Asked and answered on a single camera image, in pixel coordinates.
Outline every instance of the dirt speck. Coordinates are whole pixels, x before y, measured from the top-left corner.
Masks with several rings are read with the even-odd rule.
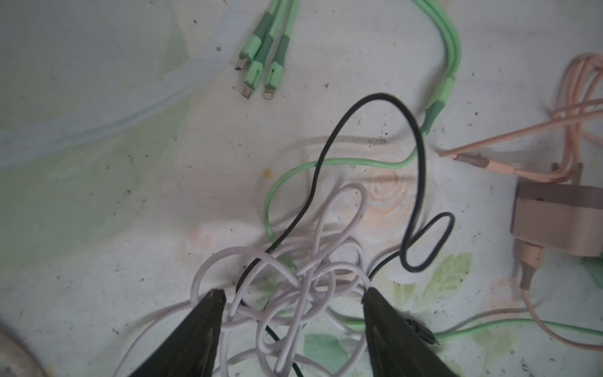
[[[274,178],[274,171],[272,171],[272,169],[264,170],[264,178],[266,178],[266,179]]]

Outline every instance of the green cable plug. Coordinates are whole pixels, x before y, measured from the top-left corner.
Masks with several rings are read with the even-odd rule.
[[[434,125],[435,119],[446,106],[452,88],[454,87],[455,79],[451,76],[446,76],[440,81],[434,92],[431,94],[427,109],[425,109],[425,120],[421,126],[421,131],[424,135],[428,135],[431,127]]]
[[[264,13],[264,15],[262,16],[262,20],[247,39],[247,43],[245,44],[245,47],[243,47],[243,49],[241,50],[241,53],[239,54],[239,61],[235,66],[235,69],[237,71],[242,69],[247,64],[247,62],[252,61],[256,57],[257,52],[262,46],[262,40],[270,29],[270,25],[272,25],[273,23],[273,14],[278,4],[279,0],[272,0],[272,2],[270,3],[270,8]]]
[[[279,88],[280,80],[283,77],[283,71],[285,70],[285,54],[287,53],[287,47],[289,46],[290,38],[283,35],[279,41],[279,47],[276,50],[276,55],[272,64],[270,64],[270,71],[266,78],[266,91],[264,92],[264,98],[272,100],[274,91]]]
[[[285,17],[285,10],[289,5],[289,0],[280,0],[279,5],[277,7],[276,15],[274,17],[273,23],[270,26],[270,30],[268,34],[264,37],[264,41],[262,41],[262,46],[260,50],[257,52],[257,55],[251,62],[249,66],[249,71],[247,71],[247,75],[245,76],[245,88],[243,89],[243,96],[247,99],[251,97],[251,93],[258,87],[260,83],[260,76],[264,71],[264,65],[266,64],[266,58],[268,57],[268,53],[272,48],[272,44],[274,43],[274,35],[276,31],[279,29],[283,18]]]
[[[283,36],[280,38],[279,47],[276,50],[276,55],[272,64],[270,64],[270,71],[266,77],[266,90],[264,92],[264,98],[272,100],[274,92],[279,88],[280,81],[283,77],[283,71],[285,70],[285,55],[287,53],[287,47],[291,41],[291,30],[293,29],[293,23],[295,22],[295,14],[299,7],[299,0],[293,0],[291,3],[291,9],[289,10],[289,16],[285,25],[285,31]]]
[[[264,64],[266,63],[270,48],[272,48],[272,43],[274,43],[274,37],[268,34],[262,42],[260,51],[257,52],[256,57],[251,62],[247,75],[245,75],[245,89],[243,90],[243,96],[248,99],[251,96],[252,91],[256,90],[260,83],[260,76],[264,71]]]

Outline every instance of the peach cable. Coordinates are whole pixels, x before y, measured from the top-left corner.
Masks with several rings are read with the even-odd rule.
[[[588,55],[576,58],[563,83],[566,85],[565,103],[563,106],[554,109],[551,112],[551,120],[522,130],[509,132],[504,135],[495,136],[486,140],[467,144],[463,147],[454,148],[449,151],[442,151],[440,157],[456,158],[461,153],[475,151],[477,149],[500,143],[511,141],[523,136],[549,131],[554,128],[564,127],[565,138],[563,148],[563,158],[559,167],[549,173],[529,171],[524,169],[508,169],[507,172],[513,172],[518,176],[539,182],[565,182],[574,174],[580,162],[581,155],[581,137],[589,139],[603,146],[603,138],[593,135],[582,129],[583,122],[603,118],[603,110],[590,110],[589,107],[603,105],[603,98],[592,99],[592,96],[603,79],[603,55]],[[492,162],[492,170],[500,171],[495,166],[509,165],[507,163]]]
[[[603,352],[603,345],[600,345],[600,344],[579,343],[577,341],[573,341],[573,340],[569,340],[567,338],[564,338],[564,337],[558,335],[556,332],[553,332],[553,330],[549,329],[542,322],[542,320],[540,319],[540,317],[538,316],[538,314],[536,314],[536,310],[534,309],[534,305],[532,305],[532,302],[529,299],[528,291],[522,290],[522,296],[523,296],[523,301],[525,302],[526,307],[527,307],[530,315],[534,319],[534,322],[536,322],[536,324],[545,333],[549,334],[552,338],[557,339],[558,341],[562,342],[563,344],[566,344],[566,345],[572,346],[572,347],[576,347],[576,348],[579,348],[579,349],[582,349],[582,350]]]

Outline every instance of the pink cable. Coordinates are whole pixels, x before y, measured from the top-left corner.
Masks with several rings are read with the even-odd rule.
[[[532,127],[524,128],[504,135],[495,136],[486,140],[467,144],[440,153],[440,157],[457,158],[461,153],[475,151],[488,145],[510,141],[522,136],[552,130],[557,127],[565,128],[565,140],[563,148],[563,159],[559,167],[549,173],[541,173],[524,169],[516,169],[511,164],[489,160],[486,168],[505,174],[517,174],[518,176],[536,180],[539,182],[565,182],[571,178],[580,163],[580,137],[585,137],[603,146],[603,138],[586,132],[582,129],[582,123],[594,119],[603,118],[603,110],[588,111],[591,106],[603,105],[603,98],[591,99],[599,82],[603,79],[603,55],[588,55],[576,58],[564,77],[565,103],[551,113],[552,120]]]

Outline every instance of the cable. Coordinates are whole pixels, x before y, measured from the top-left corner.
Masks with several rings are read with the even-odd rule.
[[[285,55],[287,53],[287,47],[289,47],[289,42],[291,41],[291,31],[293,30],[293,23],[295,22],[295,15],[297,14],[299,5],[299,0],[292,0],[287,23],[285,24],[285,30],[280,37],[279,47],[276,49],[272,64],[270,64],[264,91],[264,98],[267,100],[272,100],[275,91],[279,88],[281,78],[283,77],[283,72],[285,71]]]
[[[363,318],[353,318],[348,317],[346,315],[339,314],[332,309],[328,309],[330,314],[337,318],[343,325],[347,326],[350,329],[355,331],[364,331],[364,319]],[[483,329],[488,329],[492,327],[500,327],[500,326],[517,326],[517,325],[534,325],[536,322],[530,318],[505,318],[502,320],[495,320],[485,323],[480,323],[479,325],[472,326],[470,328],[459,330],[460,328],[467,326],[469,323],[473,321],[477,321],[482,318],[490,317],[492,315],[500,315],[500,314],[520,314],[528,312],[528,308],[503,308],[503,309],[494,309],[486,312],[482,312],[476,315],[473,315],[465,320],[460,321],[456,325],[443,330],[434,332],[434,336],[438,339],[438,341],[449,340],[451,338],[458,338],[466,335],[474,334]],[[583,328],[579,326],[565,325],[564,323],[543,321],[549,327],[558,328],[562,330],[579,332],[586,335],[594,335],[597,337],[603,337],[603,331],[594,330],[589,328]]]
[[[536,314],[536,310],[532,306],[532,302],[529,299],[528,291],[522,290],[522,297],[523,297],[523,301],[526,304],[526,307],[528,308],[528,311],[529,311],[530,315],[532,316],[532,318],[534,319],[534,321],[536,322],[536,324],[545,333],[549,334],[551,337],[557,339],[558,341],[562,342],[563,344],[567,344],[568,346],[572,346],[572,347],[575,347],[575,348],[578,348],[578,349],[582,349],[582,350],[586,350],[586,351],[597,351],[597,352],[602,352],[603,351],[603,345],[600,345],[600,344],[579,343],[577,341],[573,341],[573,340],[569,340],[567,338],[564,338],[564,337],[558,335],[556,332],[553,332],[540,319],[540,317],[538,316],[538,314]]]
[[[585,137],[599,145],[603,145],[603,139],[582,129],[582,123],[593,119],[603,118],[603,110],[588,111],[589,107],[603,104],[603,98],[593,100],[592,96],[603,79],[603,55],[585,55],[576,58],[563,79],[565,88],[559,94],[559,98],[565,94],[564,106],[557,107],[551,113],[551,121],[533,125],[522,130],[505,133],[486,140],[467,144],[440,153],[440,157],[449,157],[462,162],[470,163],[480,168],[486,168],[503,174],[516,174],[538,182],[565,182],[568,181],[578,169],[580,163],[580,137]],[[510,163],[498,162],[483,156],[468,154],[470,151],[521,138],[527,135],[552,130],[553,128],[565,128],[565,140],[563,158],[557,169],[550,173],[541,173],[525,169],[517,169]]]
[[[338,233],[334,240],[329,240],[328,243],[321,242],[321,233],[326,222],[326,217],[329,211],[332,210],[335,201],[338,197],[348,191],[359,191],[361,202],[358,206],[358,211],[346,226],[346,228]],[[256,349],[260,366],[267,376],[273,375],[288,375],[291,370],[292,361],[295,359],[295,344],[296,339],[305,323],[312,320],[318,314],[324,312],[330,300],[334,297],[339,297],[347,294],[349,291],[356,288],[360,283],[366,289],[371,286],[368,276],[364,272],[364,251],[359,244],[353,242],[360,258],[359,265],[349,262],[331,262],[329,256],[342,245],[349,245],[348,238],[354,231],[355,227],[362,220],[367,209],[368,192],[366,188],[358,183],[351,183],[342,187],[337,193],[330,198],[324,206],[324,211],[318,220],[316,233],[312,242],[295,242],[286,244],[276,250],[273,255],[269,255],[259,249],[252,247],[230,247],[212,255],[197,271],[191,288],[191,305],[196,305],[199,301],[198,290],[201,280],[205,273],[213,266],[214,263],[221,259],[234,255],[251,256],[259,258],[262,261],[253,267],[249,274],[246,275],[241,284],[241,289],[238,290],[234,299],[229,303],[227,317],[222,326],[219,344],[219,364],[220,373],[222,376],[227,376],[227,349],[229,333],[247,323],[257,321],[256,331]],[[276,259],[280,255],[291,252],[306,252],[307,260],[300,266],[298,271],[293,274],[288,270],[285,264]],[[268,301],[266,308],[263,311],[256,311],[251,308],[240,306],[243,294],[251,285],[253,279],[268,265],[276,268],[276,270],[285,277],[285,281],[279,284]],[[356,274],[356,278],[351,282],[337,284],[335,279],[335,270],[347,270]],[[318,291],[316,289],[318,280],[323,275],[328,275],[329,285],[326,291]],[[293,317],[279,317],[278,313],[286,308],[295,308]],[[235,321],[236,315],[243,316],[245,319]],[[287,335],[273,344],[266,344],[262,338],[262,333],[268,323],[273,322],[278,325],[289,326]],[[340,369],[335,376],[341,376],[352,366],[355,360],[361,355],[366,347],[365,335],[359,338],[356,351],[353,352],[350,360]],[[272,370],[266,361],[268,355],[277,355],[277,361]]]
[[[262,16],[262,19],[260,20],[259,24],[256,26],[253,33],[247,39],[245,47],[243,47],[243,49],[239,53],[239,61],[235,65],[235,70],[238,71],[240,69],[243,69],[247,62],[250,62],[255,58],[257,51],[260,49],[262,41],[266,36],[268,29],[270,28],[270,25],[272,25],[272,21],[274,19],[274,12],[276,11],[278,5],[279,0],[271,0],[270,7],[266,12],[264,12],[264,15]]]
[[[328,214],[332,211],[335,202],[340,196],[350,191],[358,191],[361,198],[358,210],[354,217],[340,233],[322,237],[324,224]],[[242,289],[239,290],[232,301],[225,306],[227,314],[221,326],[218,346],[219,367],[214,371],[214,374],[220,374],[222,377],[226,377],[229,375],[229,365],[257,356],[262,371],[266,376],[270,377],[277,375],[288,376],[291,368],[293,367],[295,369],[293,366],[294,361],[312,367],[321,376],[345,375],[364,352],[367,346],[366,337],[365,334],[360,334],[345,327],[335,317],[332,317],[326,309],[329,302],[336,297],[344,296],[352,291],[362,294],[364,290],[371,287],[371,281],[365,272],[367,269],[365,253],[360,244],[350,238],[350,235],[364,217],[367,205],[367,189],[360,183],[350,183],[337,190],[335,195],[325,203],[312,239],[284,244],[272,255],[254,247],[229,247],[213,254],[205,261],[205,263],[203,263],[203,265],[201,265],[195,274],[191,285],[190,300],[170,307],[143,331],[126,352],[114,377],[122,376],[133,351],[139,344],[142,344],[143,339],[148,336],[152,329],[156,328],[159,323],[165,321],[168,317],[171,317],[184,309],[194,307],[199,303],[200,297],[202,297],[202,295],[199,294],[201,281],[207,271],[209,271],[215,263],[224,258],[238,255],[259,258],[261,259],[261,262],[252,268],[251,272],[246,276],[242,283]],[[358,253],[357,264],[330,260],[330,256],[337,252],[341,247],[345,247],[346,250],[353,247]],[[303,253],[306,256],[296,273],[289,271],[287,266],[277,259],[279,256],[294,252]],[[241,302],[243,294],[249,289],[256,276],[269,265],[275,268],[285,280],[278,284],[263,311],[257,311],[242,306]],[[337,280],[335,278],[335,271],[349,271],[350,273],[355,274],[356,277],[351,281]],[[317,289],[318,283],[324,283],[325,281],[327,282],[326,290]],[[289,308],[295,308],[292,317],[283,317],[279,315],[283,310]],[[333,375],[320,365],[307,358],[303,358],[301,355],[297,355],[295,352],[301,330],[308,322],[318,315],[324,315],[333,322],[338,329],[358,341],[349,360]],[[269,331],[271,332],[271,335],[278,340],[275,343],[268,344],[264,341],[262,336],[268,323],[274,323],[279,326],[288,326],[289,331],[282,339],[279,339],[274,332]],[[256,348],[243,351],[229,358],[227,352],[230,333],[247,325],[256,326]],[[267,357],[277,358],[274,368],[271,368],[268,365]]]
[[[425,110],[425,120],[421,126],[421,133],[423,136],[427,136],[433,126],[433,123],[444,108],[446,101],[452,91],[454,85],[454,76],[458,70],[458,66],[461,63],[461,41],[458,37],[458,32],[454,27],[452,21],[446,16],[446,13],[440,8],[440,6],[429,0],[413,0],[434,22],[442,35],[444,44],[446,46],[447,53],[447,68],[444,73],[444,78],[440,84],[434,90],[427,109]],[[403,161],[400,162],[383,162],[371,159],[357,159],[357,158],[339,158],[339,159],[325,159],[322,165],[360,165],[360,166],[371,166],[376,168],[384,169],[402,169],[408,166],[417,157],[417,150],[413,149],[411,154]],[[315,168],[318,161],[312,161],[300,165],[287,173],[282,175],[270,189],[266,200],[264,202],[264,226],[266,233],[271,242],[276,241],[272,225],[270,223],[270,204],[274,199],[277,191],[280,187],[291,177],[299,174],[303,171]]]
[[[557,323],[557,322],[550,322],[550,321],[543,321],[543,322],[546,323],[550,327],[555,327],[555,328],[568,330],[568,331],[580,332],[582,334],[587,334],[587,335],[594,335],[596,337],[603,337],[603,331],[582,328],[582,327],[572,326],[572,325],[565,325],[563,323]],[[472,326],[467,329],[446,332],[444,334],[434,333],[434,335],[436,335],[438,340],[443,341],[443,340],[448,340],[451,338],[457,338],[457,337],[462,337],[465,335],[474,334],[475,332],[478,332],[480,330],[488,329],[488,328],[492,328],[492,327],[508,326],[508,325],[514,325],[514,326],[515,325],[530,325],[530,324],[534,324],[534,323],[536,323],[536,322],[533,319],[528,319],[528,318],[508,318],[508,319],[503,319],[503,320],[496,320],[496,321],[481,323],[480,325]]]
[[[390,260],[392,260],[396,256],[399,256],[400,262],[402,263],[402,266],[405,269],[407,269],[408,271],[410,271],[410,272],[423,271],[434,260],[434,258],[436,257],[436,255],[438,254],[438,252],[440,251],[441,247],[446,242],[446,240],[448,239],[448,236],[450,235],[450,233],[452,231],[452,227],[454,225],[454,216],[450,212],[445,212],[445,213],[439,214],[435,218],[433,218],[424,228],[422,228],[421,230],[419,230],[419,232],[417,232],[416,235],[413,236],[414,228],[415,228],[415,226],[417,224],[418,216],[419,216],[419,214],[421,212],[421,206],[423,204],[423,198],[425,196],[425,170],[426,170],[426,168],[425,168],[425,165],[426,165],[426,162],[425,162],[425,146],[423,145],[423,139],[421,137],[421,131],[419,130],[417,121],[415,120],[415,118],[412,115],[412,113],[410,112],[410,110],[408,110],[408,108],[402,102],[400,102],[400,100],[398,100],[396,97],[393,97],[393,96],[385,94],[385,93],[376,93],[376,94],[372,94],[372,95],[366,96],[365,98],[361,99],[360,101],[358,101],[357,103],[355,103],[346,112],[346,114],[341,118],[341,120],[339,121],[339,123],[337,123],[337,126],[335,127],[335,129],[333,130],[333,132],[331,133],[331,135],[329,136],[327,142],[325,143],[325,145],[323,147],[323,150],[320,153],[318,161],[316,162],[316,170],[314,171],[314,177],[312,179],[312,185],[311,185],[310,193],[308,195],[308,199],[306,200],[306,203],[304,204],[304,206],[302,207],[301,211],[296,216],[296,218],[293,220],[293,222],[281,234],[281,236],[278,239],[276,239],[276,241],[268,249],[266,249],[266,253],[271,253],[274,249],[276,249],[278,247],[278,245],[289,235],[289,233],[291,233],[291,231],[293,230],[293,228],[295,228],[295,226],[297,225],[297,223],[299,223],[299,221],[301,220],[301,218],[304,216],[304,214],[306,213],[306,211],[310,207],[310,204],[312,203],[312,199],[314,198],[314,194],[316,192],[316,186],[317,186],[317,183],[318,183],[318,175],[320,174],[320,168],[323,165],[324,158],[325,158],[327,152],[329,151],[330,146],[335,141],[335,138],[337,137],[337,134],[343,128],[344,124],[348,121],[348,119],[350,119],[350,117],[356,111],[358,111],[358,109],[360,109],[365,104],[367,104],[369,102],[372,102],[372,101],[376,101],[376,100],[383,100],[383,101],[387,101],[387,102],[393,104],[394,106],[396,106],[398,108],[398,110],[404,115],[404,117],[408,121],[408,123],[410,125],[410,128],[412,130],[412,133],[413,133],[413,137],[415,139],[415,143],[417,144],[417,146],[416,146],[415,149],[416,149],[417,155],[418,155],[418,179],[417,179],[417,198],[415,200],[415,205],[414,205],[414,208],[412,210],[412,214],[410,216],[410,219],[408,220],[408,225],[406,227],[406,232],[405,232],[404,237],[402,239],[402,243],[400,244],[400,250],[398,250],[397,252],[395,252],[392,255],[390,255],[386,261],[381,262],[370,273],[370,277],[371,278],[374,277],[374,275],[387,262],[389,262]],[[430,253],[430,255],[427,257],[427,259],[424,261],[424,263],[420,264],[419,266],[411,266],[411,265],[409,265],[408,261],[406,260],[406,252],[407,252],[408,248],[414,242],[416,242],[416,240],[419,237],[421,237],[436,221],[438,221],[442,217],[449,217],[450,220],[449,220],[448,227],[447,227],[446,231],[444,232],[444,235],[439,240],[438,244],[435,246],[435,248]],[[253,261],[245,269],[245,271],[243,271],[243,274],[241,275],[241,278],[239,279],[239,282],[237,283],[237,286],[236,286],[237,291],[240,289],[242,281],[249,274],[249,271],[258,262],[259,262],[259,260],[256,259],[255,261]]]
[[[268,30],[268,33],[262,41],[262,46],[249,65],[249,70],[245,75],[245,87],[243,88],[242,92],[243,96],[247,99],[251,97],[251,94],[259,85],[260,76],[262,75],[264,65],[266,64],[266,58],[268,57],[268,53],[270,52],[272,44],[274,43],[274,35],[276,34],[281,22],[283,21],[283,18],[285,17],[285,10],[287,9],[288,5],[289,0],[279,0],[270,30]]]

